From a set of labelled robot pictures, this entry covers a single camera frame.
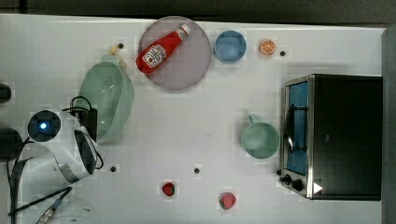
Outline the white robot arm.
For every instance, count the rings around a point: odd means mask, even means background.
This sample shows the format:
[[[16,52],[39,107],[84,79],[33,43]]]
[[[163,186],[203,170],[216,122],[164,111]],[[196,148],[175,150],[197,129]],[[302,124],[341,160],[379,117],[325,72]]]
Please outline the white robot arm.
[[[17,214],[57,194],[66,194],[79,180],[103,167],[96,139],[73,115],[64,111],[41,110],[27,124],[29,144],[46,152],[29,159],[17,158],[10,184],[11,224]]]

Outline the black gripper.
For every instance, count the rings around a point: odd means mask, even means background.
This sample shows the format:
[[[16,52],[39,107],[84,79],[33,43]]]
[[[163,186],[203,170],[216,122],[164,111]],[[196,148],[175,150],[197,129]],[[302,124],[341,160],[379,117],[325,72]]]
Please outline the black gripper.
[[[77,109],[73,111],[73,116],[79,120],[81,126],[84,126],[86,128],[91,139],[93,141],[97,141],[97,110],[95,108],[92,108],[89,111]]]

